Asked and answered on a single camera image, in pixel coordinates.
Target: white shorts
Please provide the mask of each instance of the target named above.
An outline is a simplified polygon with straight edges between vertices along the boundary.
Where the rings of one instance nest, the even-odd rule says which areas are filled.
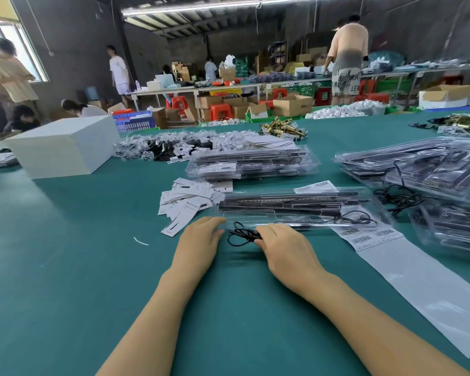
[[[340,69],[332,73],[332,94],[358,95],[360,89],[360,69]]]
[[[131,92],[131,89],[127,83],[117,84],[116,87],[119,95],[125,95]]]

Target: green tabletop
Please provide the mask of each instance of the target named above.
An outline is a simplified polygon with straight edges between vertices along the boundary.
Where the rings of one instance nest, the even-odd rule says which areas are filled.
[[[430,137],[408,127],[446,113],[301,120],[320,158],[309,177],[236,181],[235,190],[330,180],[355,186],[331,158]],[[216,127],[258,129],[257,124]],[[179,235],[160,233],[160,193],[186,163],[112,158],[91,175],[32,181],[0,170],[0,376],[93,375],[153,294]],[[214,214],[202,211],[198,216]],[[470,261],[417,240],[405,214],[397,229],[470,282]],[[136,241],[148,243],[144,246]],[[322,265],[408,329],[470,370],[470,360],[330,230],[307,233]],[[253,244],[244,250],[257,251]],[[241,260],[221,239],[213,266],[185,311],[172,374],[367,375],[336,328],[283,287],[264,261]]]

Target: fluorescent light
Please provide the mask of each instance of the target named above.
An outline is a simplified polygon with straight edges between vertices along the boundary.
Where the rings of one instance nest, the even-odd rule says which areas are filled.
[[[243,8],[258,5],[272,5],[285,2],[300,2],[309,0],[239,0],[233,2],[217,2],[212,4],[192,4],[181,6],[157,7],[157,8],[129,8],[124,9],[122,14],[125,17],[138,16],[143,14],[158,14],[158,13],[182,13],[182,12],[195,12],[209,9],[227,9],[227,8]]]

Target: barcode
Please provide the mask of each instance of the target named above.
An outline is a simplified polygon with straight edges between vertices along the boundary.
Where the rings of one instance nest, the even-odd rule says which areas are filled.
[[[372,240],[372,237],[370,237],[369,235],[366,235],[366,236],[362,236],[360,238],[353,239],[352,243],[353,244],[358,244],[358,243],[366,242],[368,240]]]
[[[340,233],[340,235],[342,235],[342,236],[347,236],[347,235],[349,235],[349,234],[358,233],[358,232],[360,232],[360,231],[359,231],[357,228],[354,228],[354,229],[352,229],[352,230],[344,231],[344,232]]]
[[[380,232],[375,232],[374,234],[378,237],[380,236],[385,236],[386,234],[390,234],[390,233],[394,233],[393,230],[384,230],[384,231],[380,231]]]

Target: patterned shorts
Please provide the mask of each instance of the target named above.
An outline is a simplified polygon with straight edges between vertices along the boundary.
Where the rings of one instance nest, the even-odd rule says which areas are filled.
[[[360,69],[340,69],[332,73],[332,94],[358,95],[360,88]]]

